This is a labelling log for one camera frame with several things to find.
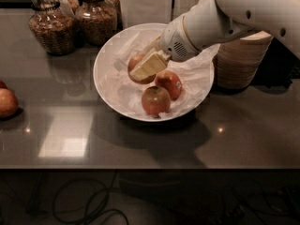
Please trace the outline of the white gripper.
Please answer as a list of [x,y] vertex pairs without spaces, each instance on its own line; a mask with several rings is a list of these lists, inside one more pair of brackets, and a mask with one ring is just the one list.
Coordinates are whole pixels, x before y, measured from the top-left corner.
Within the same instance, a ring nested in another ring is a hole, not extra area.
[[189,41],[184,18],[185,16],[181,15],[171,21],[160,37],[156,37],[139,51],[144,58],[130,71],[134,79],[141,81],[150,76],[156,76],[168,66],[170,57],[175,62],[184,62],[200,53]]

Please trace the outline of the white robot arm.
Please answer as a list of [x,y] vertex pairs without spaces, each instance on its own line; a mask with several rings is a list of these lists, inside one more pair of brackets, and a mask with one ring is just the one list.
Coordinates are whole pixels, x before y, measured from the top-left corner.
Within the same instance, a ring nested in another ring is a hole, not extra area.
[[269,33],[300,58],[300,0],[199,0],[145,47],[130,75],[144,80],[169,61],[187,61],[210,46],[257,31]]

